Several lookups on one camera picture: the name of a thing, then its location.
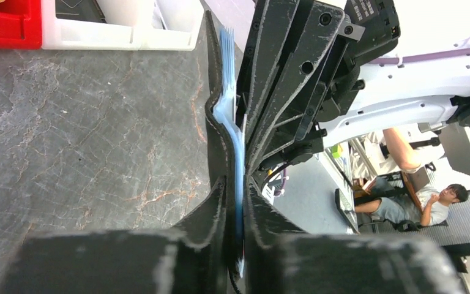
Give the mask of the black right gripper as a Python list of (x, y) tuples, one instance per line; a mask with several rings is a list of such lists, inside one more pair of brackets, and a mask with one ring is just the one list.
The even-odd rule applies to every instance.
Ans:
[(346, 52), (364, 30), (324, 2), (256, 2), (237, 79), (248, 173), (324, 151), (327, 131), (317, 116), (337, 117), (335, 96), (357, 91), (359, 66)]

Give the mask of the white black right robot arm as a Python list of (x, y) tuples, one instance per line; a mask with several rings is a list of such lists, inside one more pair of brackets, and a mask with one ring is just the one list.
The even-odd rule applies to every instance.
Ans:
[(470, 1), (258, 1), (247, 173), (411, 123), (470, 126)]

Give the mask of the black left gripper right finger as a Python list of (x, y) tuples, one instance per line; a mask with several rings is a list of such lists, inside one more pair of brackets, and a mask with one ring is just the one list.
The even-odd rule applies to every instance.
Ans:
[(447, 254), (414, 235), (312, 235), (245, 179), (247, 293), (463, 293)]

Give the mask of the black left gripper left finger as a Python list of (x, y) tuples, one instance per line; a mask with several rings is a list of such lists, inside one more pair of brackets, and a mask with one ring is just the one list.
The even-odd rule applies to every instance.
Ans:
[(32, 235), (0, 293), (226, 293), (225, 182), (167, 229)]

